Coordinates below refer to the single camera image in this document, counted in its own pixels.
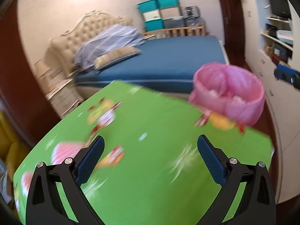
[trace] beige storage box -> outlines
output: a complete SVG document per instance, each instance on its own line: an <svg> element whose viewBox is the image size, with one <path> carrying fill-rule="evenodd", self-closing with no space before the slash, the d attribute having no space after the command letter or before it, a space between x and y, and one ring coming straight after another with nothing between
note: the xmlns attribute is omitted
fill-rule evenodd
<svg viewBox="0 0 300 225"><path fill-rule="evenodd" d="M143 13L143 16L144 16L145 21L150 21L153 19L161 18L161 15L159 14L159 9Z"/></svg>
<svg viewBox="0 0 300 225"><path fill-rule="evenodd" d="M161 9L160 13L163 19L173 19L180 17L179 6Z"/></svg>

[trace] green tablecloth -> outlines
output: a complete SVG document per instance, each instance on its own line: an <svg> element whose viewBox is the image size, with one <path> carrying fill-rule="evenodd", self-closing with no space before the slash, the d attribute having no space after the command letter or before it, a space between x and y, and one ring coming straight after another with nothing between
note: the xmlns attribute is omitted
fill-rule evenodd
<svg viewBox="0 0 300 225"><path fill-rule="evenodd" d="M123 104L112 108L108 117L94 122L119 102ZM221 188L197 150L199 135L245 164L263 161L269 167L272 153L268 136L247 127L242 135L234 124L220 128L224 120L218 124L216 118L194 126L201 115L183 100L114 81L59 122L22 162L13 179L20 220L25 224L37 162L51 165L74 156L95 132L105 139L100 160L117 146L124 150L117 165L98 165L81 186L106 225L195 225ZM242 184L226 219L233 217L243 189ZM69 218L76 221L59 184L58 190Z"/></svg>

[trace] blue mattress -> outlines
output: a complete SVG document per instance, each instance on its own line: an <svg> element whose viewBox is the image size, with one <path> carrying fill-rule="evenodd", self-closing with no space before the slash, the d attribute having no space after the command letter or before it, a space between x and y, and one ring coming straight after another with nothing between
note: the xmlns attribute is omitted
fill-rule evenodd
<svg viewBox="0 0 300 225"><path fill-rule="evenodd" d="M171 37L147 40L142 53L103 71L81 72L78 86L104 87L113 80L124 80L161 92L190 93L193 75L209 62L225 63L215 37Z"/></svg>

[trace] pink fabric bin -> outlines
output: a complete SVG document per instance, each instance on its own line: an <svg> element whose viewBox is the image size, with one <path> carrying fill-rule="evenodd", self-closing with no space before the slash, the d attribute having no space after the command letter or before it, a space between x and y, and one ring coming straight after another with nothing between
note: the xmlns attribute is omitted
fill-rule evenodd
<svg viewBox="0 0 300 225"><path fill-rule="evenodd" d="M193 77L189 102L253 126L263 112L265 91L251 72L232 65L209 63Z"/></svg>

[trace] yellow chair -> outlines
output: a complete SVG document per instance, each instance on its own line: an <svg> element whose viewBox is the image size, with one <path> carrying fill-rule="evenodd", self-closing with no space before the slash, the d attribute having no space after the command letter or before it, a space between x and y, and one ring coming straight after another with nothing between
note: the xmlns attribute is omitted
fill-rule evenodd
<svg viewBox="0 0 300 225"><path fill-rule="evenodd" d="M13 180L15 171L29 152L29 147L20 141L4 112L0 111L0 158L5 161L10 181Z"/></svg>

